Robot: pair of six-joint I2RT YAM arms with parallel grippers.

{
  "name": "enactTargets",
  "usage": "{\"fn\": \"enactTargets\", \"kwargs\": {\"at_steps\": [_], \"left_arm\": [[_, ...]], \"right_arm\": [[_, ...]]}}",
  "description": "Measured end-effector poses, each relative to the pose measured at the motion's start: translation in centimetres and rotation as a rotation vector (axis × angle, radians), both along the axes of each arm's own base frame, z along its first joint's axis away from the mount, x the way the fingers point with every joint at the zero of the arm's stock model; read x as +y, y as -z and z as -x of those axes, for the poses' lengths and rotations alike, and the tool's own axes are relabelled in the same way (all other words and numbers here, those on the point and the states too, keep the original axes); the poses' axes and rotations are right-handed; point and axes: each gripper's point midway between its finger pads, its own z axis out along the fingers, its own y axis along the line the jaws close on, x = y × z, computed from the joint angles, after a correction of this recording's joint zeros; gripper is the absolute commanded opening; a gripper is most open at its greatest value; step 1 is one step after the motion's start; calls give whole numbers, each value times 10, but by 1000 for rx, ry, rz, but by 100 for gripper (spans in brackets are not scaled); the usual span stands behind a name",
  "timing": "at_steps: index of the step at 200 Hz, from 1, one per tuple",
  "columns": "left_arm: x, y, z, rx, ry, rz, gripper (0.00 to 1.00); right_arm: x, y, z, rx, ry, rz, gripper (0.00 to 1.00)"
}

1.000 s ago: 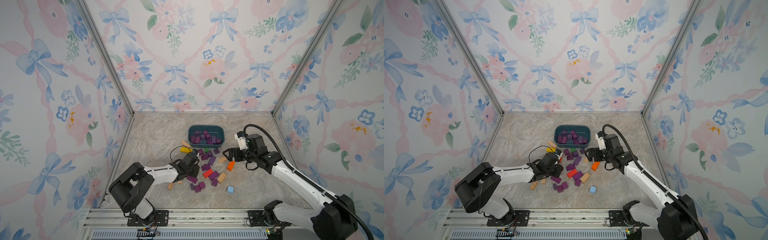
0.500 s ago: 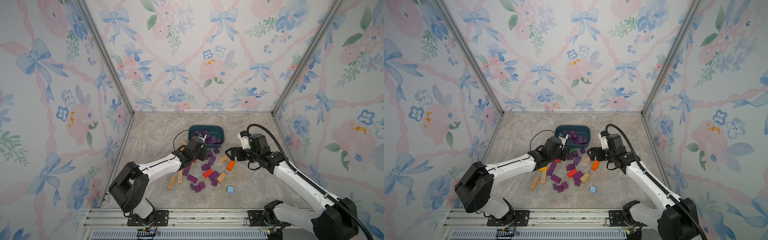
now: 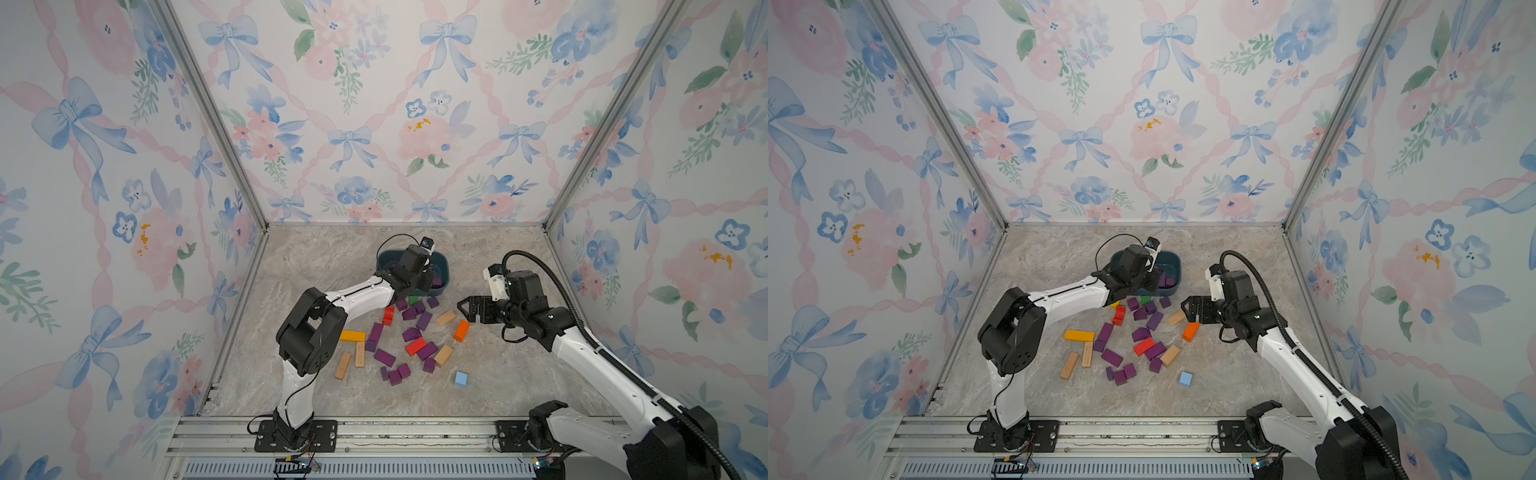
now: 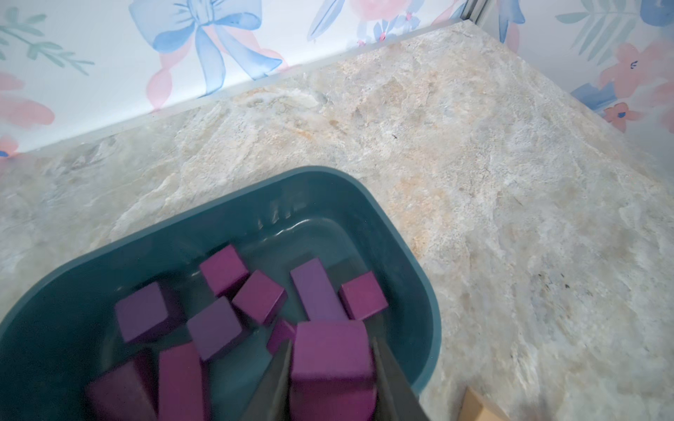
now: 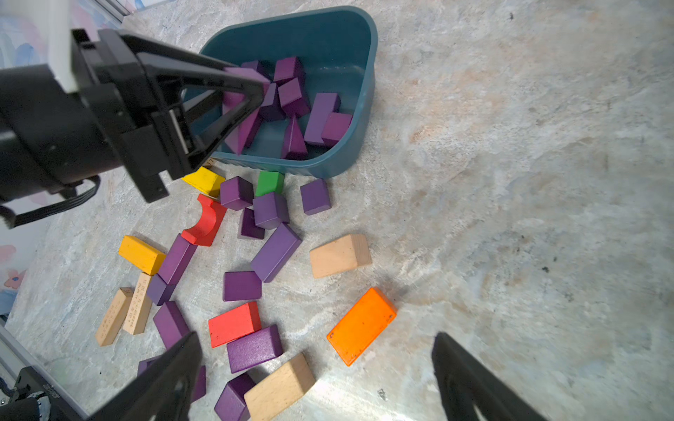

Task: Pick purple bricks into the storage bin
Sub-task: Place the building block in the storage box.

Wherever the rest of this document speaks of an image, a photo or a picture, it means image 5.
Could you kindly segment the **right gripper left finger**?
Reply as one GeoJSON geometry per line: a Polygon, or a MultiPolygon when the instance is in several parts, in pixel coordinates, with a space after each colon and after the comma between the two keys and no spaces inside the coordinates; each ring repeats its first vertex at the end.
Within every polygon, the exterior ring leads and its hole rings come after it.
{"type": "Polygon", "coordinates": [[[187,420],[203,359],[190,332],[137,376],[91,420],[187,420]]]}

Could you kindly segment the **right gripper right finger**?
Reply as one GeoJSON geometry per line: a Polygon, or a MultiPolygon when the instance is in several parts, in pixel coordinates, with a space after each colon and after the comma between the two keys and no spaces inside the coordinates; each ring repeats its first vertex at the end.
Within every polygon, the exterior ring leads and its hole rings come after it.
{"type": "Polygon", "coordinates": [[[542,415],[447,333],[437,333],[431,359],[448,420],[542,420],[542,415]]]}

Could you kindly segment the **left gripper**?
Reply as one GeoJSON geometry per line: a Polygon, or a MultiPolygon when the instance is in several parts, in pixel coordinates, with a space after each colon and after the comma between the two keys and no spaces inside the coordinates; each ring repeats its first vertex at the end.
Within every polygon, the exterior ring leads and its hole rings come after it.
{"type": "Polygon", "coordinates": [[[91,40],[74,29],[71,39],[82,101],[149,203],[168,195],[161,172],[196,171],[265,96],[248,68],[137,33],[101,30],[91,40]],[[194,131],[226,94],[242,101],[194,131]]]}

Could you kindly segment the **purple block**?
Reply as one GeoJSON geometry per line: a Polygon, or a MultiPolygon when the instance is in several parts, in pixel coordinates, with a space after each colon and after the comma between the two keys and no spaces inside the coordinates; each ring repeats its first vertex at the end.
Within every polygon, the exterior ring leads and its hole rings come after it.
{"type": "Polygon", "coordinates": [[[297,161],[304,160],[307,156],[308,151],[298,118],[293,116],[284,132],[281,157],[285,160],[297,161]]]}

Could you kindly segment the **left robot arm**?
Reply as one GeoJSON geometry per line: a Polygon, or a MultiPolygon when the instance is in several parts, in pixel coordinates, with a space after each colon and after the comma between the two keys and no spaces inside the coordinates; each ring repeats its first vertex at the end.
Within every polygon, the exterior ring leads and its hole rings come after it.
{"type": "Polygon", "coordinates": [[[9,228],[93,198],[124,168],[143,198],[206,163],[264,98],[235,65],[136,33],[75,29],[66,50],[75,89],[45,65],[1,73],[1,218],[9,228]]]}

